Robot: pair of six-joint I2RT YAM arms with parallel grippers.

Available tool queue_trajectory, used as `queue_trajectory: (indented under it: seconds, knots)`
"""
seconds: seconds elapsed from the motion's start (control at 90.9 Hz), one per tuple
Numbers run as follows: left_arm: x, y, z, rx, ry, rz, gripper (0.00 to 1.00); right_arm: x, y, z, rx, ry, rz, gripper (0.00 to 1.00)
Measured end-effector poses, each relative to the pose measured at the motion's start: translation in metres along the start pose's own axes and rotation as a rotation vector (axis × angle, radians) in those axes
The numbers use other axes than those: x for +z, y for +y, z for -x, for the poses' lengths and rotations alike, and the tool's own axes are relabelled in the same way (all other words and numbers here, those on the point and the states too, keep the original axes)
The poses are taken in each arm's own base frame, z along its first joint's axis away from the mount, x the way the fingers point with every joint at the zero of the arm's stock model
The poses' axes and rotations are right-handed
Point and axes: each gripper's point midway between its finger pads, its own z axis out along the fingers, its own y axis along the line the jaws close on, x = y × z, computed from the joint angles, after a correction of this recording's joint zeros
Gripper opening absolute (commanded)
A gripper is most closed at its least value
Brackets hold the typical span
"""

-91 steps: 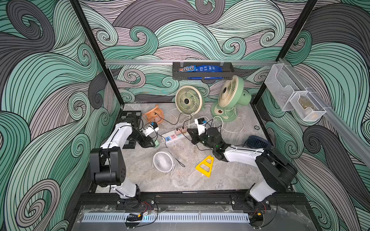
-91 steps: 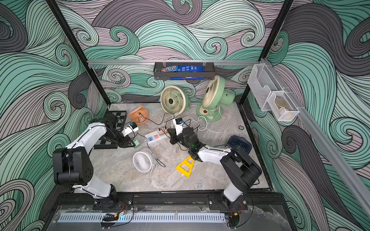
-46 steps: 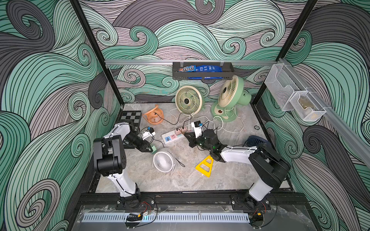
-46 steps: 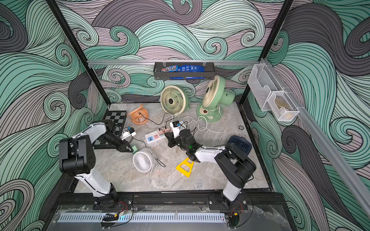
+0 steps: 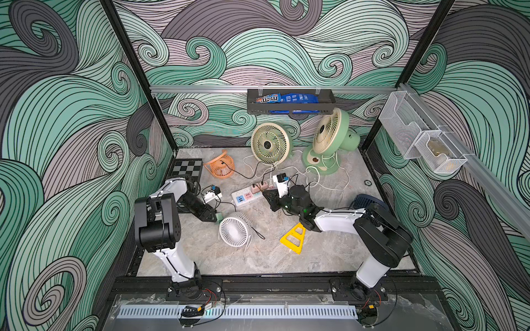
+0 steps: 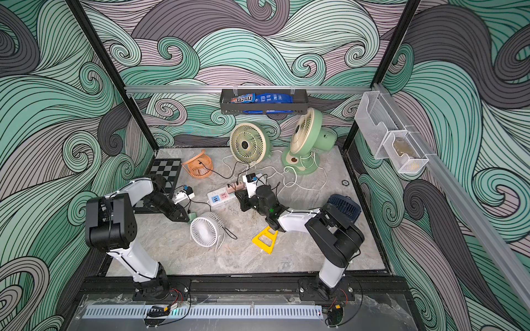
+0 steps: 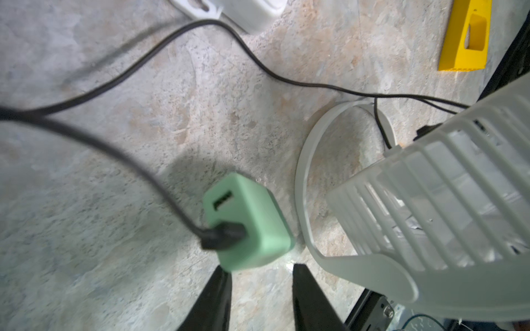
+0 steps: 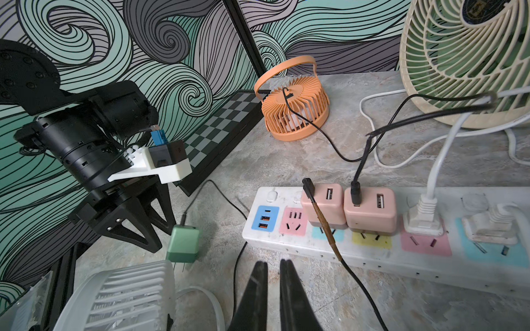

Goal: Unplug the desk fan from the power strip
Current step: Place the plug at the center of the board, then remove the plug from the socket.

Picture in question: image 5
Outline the green usb charger adapter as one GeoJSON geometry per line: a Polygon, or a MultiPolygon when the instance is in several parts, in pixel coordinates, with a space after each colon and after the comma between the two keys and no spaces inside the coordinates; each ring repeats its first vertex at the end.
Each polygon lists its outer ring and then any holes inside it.
{"type": "Polygon", "coordinates": [[[220,223],[224,219],[223,214],[221,212],[217,212],[216,213],[216,219],[217,219],[216,222],[220,223]]]}

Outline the pink usb charger adapter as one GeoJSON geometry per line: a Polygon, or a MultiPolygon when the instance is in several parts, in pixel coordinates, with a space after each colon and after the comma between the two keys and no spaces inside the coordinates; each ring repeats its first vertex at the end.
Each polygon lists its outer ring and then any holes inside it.
{"type": "Polygon", "coordinates": [[[251,186],[251,192],[253,194],[256,194],[258,192],[262,192],[263,190],[266,190],[268,188],[267,185],[265,184],[260,184],[260,183],[254,183],[252,186],[251,186]]]}

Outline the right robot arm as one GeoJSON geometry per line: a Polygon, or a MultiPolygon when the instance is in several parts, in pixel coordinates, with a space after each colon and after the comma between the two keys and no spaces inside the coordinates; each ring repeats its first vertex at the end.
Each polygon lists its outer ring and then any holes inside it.
{"type": "Polygon", "coordinates": [[[371,290],[386,273],[397,267],[409,251],[414,236],[383,205],[373,202],[358,209],[326,209],[316,205],[304,186],[279,192],[265,190],[272,211],[283,210],[314,232],[355,234],[369,251],[352,280],[353,289],[371,290]]]}

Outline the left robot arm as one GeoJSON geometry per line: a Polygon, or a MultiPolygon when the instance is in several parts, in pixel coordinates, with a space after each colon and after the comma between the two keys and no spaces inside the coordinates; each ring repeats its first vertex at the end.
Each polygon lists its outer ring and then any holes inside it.
{"type": "Polygon", "coordinates": [[[218,221],[216,209],[196,195],[195,183],[182,177],[169,179],[155,193],[136,199],[133,209],[136,244],[162,261],[174,283],[192,281],[198,273],[179,244],[180,205],[202,222],[218,221]]]}

